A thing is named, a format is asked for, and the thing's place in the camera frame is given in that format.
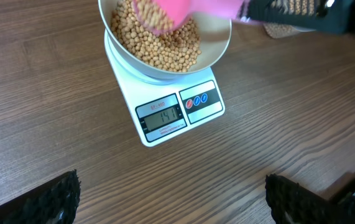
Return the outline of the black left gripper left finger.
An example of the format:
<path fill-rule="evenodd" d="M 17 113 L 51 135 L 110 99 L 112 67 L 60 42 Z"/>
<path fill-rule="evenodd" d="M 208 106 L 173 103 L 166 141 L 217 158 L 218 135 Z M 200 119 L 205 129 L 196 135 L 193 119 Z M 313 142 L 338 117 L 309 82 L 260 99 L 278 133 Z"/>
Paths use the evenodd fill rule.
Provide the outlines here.
<path fill-rule="evenodd" d="M 80 202 L 81 182 L 68 171 L 0 205 L 0 224 L 72 224 Z"/>

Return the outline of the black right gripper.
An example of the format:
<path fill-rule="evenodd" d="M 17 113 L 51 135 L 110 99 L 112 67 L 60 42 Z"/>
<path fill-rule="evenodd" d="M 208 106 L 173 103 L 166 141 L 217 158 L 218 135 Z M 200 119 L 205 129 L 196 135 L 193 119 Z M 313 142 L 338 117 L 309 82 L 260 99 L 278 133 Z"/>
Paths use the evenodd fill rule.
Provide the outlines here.
<path fill-rule="evenodd" d="M 355 0 L 250 0 L 242 3 L 237 17 L 330 34 L 355 34 Z"/>

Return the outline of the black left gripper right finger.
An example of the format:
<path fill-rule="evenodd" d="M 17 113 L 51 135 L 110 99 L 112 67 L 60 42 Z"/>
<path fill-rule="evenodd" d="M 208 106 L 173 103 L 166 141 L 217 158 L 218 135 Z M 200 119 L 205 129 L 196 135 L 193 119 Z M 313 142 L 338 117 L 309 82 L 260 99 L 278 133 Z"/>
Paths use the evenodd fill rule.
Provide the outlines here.
<path fill-rule="evenodd" d="M 276 223 L 338 223 L 336 209 L 298 183 L 276 174 L 265 178 L 265 200 Z"/>

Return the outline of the pink plastic measuring scoop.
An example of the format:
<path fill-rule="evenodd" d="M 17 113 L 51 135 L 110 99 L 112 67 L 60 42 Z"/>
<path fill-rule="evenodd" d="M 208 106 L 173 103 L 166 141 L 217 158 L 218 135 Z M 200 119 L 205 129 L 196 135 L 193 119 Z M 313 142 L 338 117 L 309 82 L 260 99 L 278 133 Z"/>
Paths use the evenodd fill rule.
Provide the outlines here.
<path fill-rule="evenodd" d="M 134 6 L 135 1 L 136 0 L 132 1 L 132 7 L 136 12 Z M 181 28 L 181 26 L 183 26 L 184 23 L 186 23 L 194 13 L 216 16 L 222 19 L 230 19 L 232 21 L 250 24 L 250 25 L 260 24 L 259 21 L 253 20 L 248 16 L 250 2 L 246 0 L 153 0 L 153 1 L 155 1 L 167 13 L 169 18 L 171 18 L 174 21 L 172 30 L 168 32 L 172 32 Z M 167 32 L 157 33 L 154 31 L 151 32 L 157 35 L 167 33 Z"/>

